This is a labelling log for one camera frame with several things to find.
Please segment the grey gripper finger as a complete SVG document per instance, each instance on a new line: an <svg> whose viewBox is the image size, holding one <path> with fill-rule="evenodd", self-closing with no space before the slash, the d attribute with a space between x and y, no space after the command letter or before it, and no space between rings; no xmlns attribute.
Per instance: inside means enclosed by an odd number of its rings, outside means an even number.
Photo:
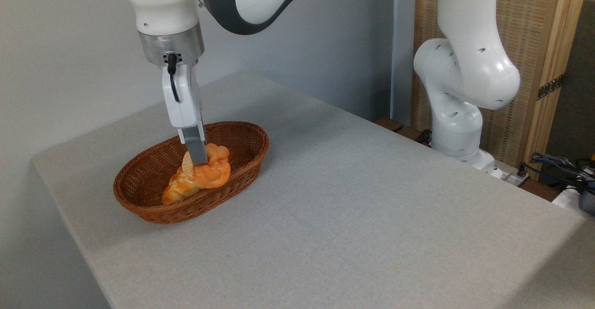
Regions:
<svg viewBox="0 0 595 309"><path fill-rule="evenodd" d="M208 164L205 131L202 125L178 129L180 142L185 144L194 166Z"/></svg>

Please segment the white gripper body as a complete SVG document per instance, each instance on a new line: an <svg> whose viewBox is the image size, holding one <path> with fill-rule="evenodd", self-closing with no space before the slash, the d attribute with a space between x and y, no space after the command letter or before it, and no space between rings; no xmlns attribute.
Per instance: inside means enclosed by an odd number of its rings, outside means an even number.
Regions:
<svg viewBox="0 0 595 309"><path fill-rule="evenodd" d="M170 75L167 67L162 68L162 91L174 128L204 127L195 70L194 64L182 64L176 67L175 74Z"/></svg>

